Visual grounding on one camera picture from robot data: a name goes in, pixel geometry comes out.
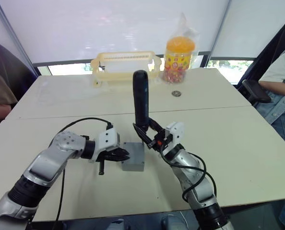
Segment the white t-shirt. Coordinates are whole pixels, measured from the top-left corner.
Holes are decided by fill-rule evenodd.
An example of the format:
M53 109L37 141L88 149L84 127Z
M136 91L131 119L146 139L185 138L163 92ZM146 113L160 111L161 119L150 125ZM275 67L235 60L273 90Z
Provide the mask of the white t-shirt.
M283 82L285 80L285 53L266 70L259 81Z

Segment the black handle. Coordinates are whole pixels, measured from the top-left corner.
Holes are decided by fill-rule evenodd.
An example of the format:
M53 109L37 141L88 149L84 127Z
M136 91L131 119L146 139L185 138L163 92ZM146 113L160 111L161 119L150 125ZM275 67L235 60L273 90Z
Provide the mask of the black handle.
M148 74L138 70L133 74L133 96L136 126L144 131L149 127L149 88Z

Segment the denim jacket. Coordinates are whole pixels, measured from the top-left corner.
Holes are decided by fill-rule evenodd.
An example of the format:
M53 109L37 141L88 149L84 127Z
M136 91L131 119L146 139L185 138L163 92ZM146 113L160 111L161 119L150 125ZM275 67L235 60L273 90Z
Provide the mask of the denim jacket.
M270 91L267 91L267 94L272 99L272 102L258 103L255 105L255 108L269 124L272 124L285 112L285 96L278 95Z

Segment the plastic jar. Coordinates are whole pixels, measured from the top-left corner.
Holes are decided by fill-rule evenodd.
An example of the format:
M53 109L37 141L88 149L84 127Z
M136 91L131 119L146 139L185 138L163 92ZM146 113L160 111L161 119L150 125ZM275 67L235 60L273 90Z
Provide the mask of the plastic jar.
M166 45L165 69L162 79L169 83L184 81L186 70L191 66L195 43L183 36L170 39Z

